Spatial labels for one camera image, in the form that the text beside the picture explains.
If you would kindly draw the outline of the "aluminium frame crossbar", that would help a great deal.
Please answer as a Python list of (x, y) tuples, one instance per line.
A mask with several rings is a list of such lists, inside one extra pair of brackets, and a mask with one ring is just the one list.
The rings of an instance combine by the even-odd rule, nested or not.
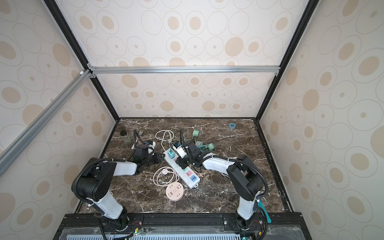
[(90, 67), (94, 74), (278, 73), (279, 66)]

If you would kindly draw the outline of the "pink charger plug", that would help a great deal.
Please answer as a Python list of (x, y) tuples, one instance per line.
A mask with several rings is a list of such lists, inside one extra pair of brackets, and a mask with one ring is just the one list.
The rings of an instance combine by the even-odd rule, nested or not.
[(196, 146), (198, 148), (201, 148), (203, 146), (203, 142), (201, 142), (201, 141), (196, 142)]

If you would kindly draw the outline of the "teal handled tool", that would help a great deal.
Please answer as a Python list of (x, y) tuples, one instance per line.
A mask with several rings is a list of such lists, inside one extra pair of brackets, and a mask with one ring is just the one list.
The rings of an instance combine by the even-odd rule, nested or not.
[(269, 214), (268, 214), (266, 208), (264, 207), (262, 201), (259, 201), (259, 202), (258, 202), (258, 208), (261, 209), (261, 213), (262, 213), (262, 215), (264, 216), (264, 218), (266, 219), (267, 223), (268, 223), (268, 224), (271, 224), (271, 223), (272, 223), (272, 220), (271, 220), (271, 218), (270, 218), (270, 216), (269, 216)]

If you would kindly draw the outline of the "white colourful power strip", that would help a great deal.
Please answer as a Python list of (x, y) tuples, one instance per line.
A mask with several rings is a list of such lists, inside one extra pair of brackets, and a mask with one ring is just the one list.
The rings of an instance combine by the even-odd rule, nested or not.
[(164, 154), (165, 161), (169, 164), (169, 166), (174, 169), (174, 171), (190, 189), (197, 188), (201, 181), (199, 176), (190, 167), (187, 167), (184, 170), (181, 169), (180, 166), (176, 163), (177, 156), (175, 155), (175, 157), (171, 159), (168, 156), (167, 151), (165, 151)]

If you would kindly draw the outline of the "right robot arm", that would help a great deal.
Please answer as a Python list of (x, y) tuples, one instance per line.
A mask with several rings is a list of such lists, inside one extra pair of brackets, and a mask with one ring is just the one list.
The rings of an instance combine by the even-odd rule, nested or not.
[(260, 199), (269, 193), (267, 179), (247, 156), (228, 158), (212, 152), (203, 152), (194, 140), (187, 141), (183, 130), (179, 129), (180, 144), (186, 153), (178, 157), (176, 163), (184, 170), (186, 167), (203, 168), (219, 172), (230, 178), (240, 196), (239, 206), (234, 224), (240, 231), (248, 230), (253, 223), (254, 213), (261, 212), (267, 219), (267, 212), (259, 206)]

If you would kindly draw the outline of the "round pink power socket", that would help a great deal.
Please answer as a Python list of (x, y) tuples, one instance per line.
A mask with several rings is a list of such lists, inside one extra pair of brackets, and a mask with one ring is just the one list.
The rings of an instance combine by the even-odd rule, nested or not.
[(184, 195), (184, 187), (179, 182), (174, 182), (167, 186), (166, 196), (172, 202), (177, 202), (181, 200)]

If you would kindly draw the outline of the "teal charger plug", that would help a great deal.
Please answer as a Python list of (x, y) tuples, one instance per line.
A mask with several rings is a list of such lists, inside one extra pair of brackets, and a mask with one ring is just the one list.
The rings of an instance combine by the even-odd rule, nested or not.
[(173, 158), (175, 157), (175, 153), (173, 152), (173, 150), (169, 150), (169, 151), (167, 151), (167, 154), (168, 154), (168, 156), (169, 156), (171, 159), (173, 159)]

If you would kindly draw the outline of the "glass spice jar black lid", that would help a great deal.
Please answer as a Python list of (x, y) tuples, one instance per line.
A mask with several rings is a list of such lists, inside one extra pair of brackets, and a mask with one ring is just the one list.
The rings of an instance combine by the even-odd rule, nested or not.
[(121, 130), (120, 131), (120, 136), (122, 138), (122, 141), (124, 144), (128, 145), (132, 142), (130, 136), (128, 135), (128, 132), (126, 130)]

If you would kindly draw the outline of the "blue tape roll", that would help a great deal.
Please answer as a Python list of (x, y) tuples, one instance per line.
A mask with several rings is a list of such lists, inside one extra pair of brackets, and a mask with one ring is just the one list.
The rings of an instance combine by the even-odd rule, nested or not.
[(230, 123), (230, 124), (229, 124), (229, 128), (230, 128), (231, 130), (234, 130), (234, 129), (236, 128), (236, 124), (235, 124), (235, 123)]

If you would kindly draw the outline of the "aluminium frame left bar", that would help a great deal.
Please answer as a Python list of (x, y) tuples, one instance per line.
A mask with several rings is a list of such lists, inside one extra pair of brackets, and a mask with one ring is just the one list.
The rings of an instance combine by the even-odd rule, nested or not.
[(91, 71), (84, 70), (79, 74), (1, 154), (1, 175), (20, 156), (40, 131), (49, 123), (75, 91), (90, 78)]

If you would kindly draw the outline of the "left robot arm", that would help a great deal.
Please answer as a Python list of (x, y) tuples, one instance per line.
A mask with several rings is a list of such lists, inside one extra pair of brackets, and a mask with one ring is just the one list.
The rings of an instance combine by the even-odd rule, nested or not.
[(165, 159), (165, 154), (155, 151), (155, 142), (142, 140), (137, 130), (133, 130), (133, 136), (134, 149), (128, 159), (91, 158), (71, 186), (79, 200), (96, 209), (101, 218), (119, 232), (128, 227), (129, 218), (126, 208), (110, 191), (113, 177), (138, 175)]

